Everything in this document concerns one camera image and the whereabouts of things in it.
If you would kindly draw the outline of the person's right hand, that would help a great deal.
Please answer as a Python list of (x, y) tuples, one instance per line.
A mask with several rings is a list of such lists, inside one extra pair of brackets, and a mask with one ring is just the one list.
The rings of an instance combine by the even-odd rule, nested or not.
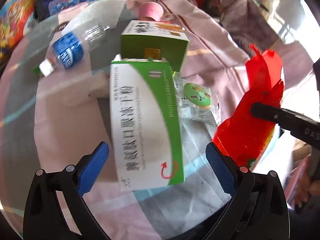
[(295, 204), (301, 208), (304, 203), (307, 203), (309, 196), (319, 196), (319, 180), (311, 182), (310, 177), (305, 174), (298, 182), (295, 194)]

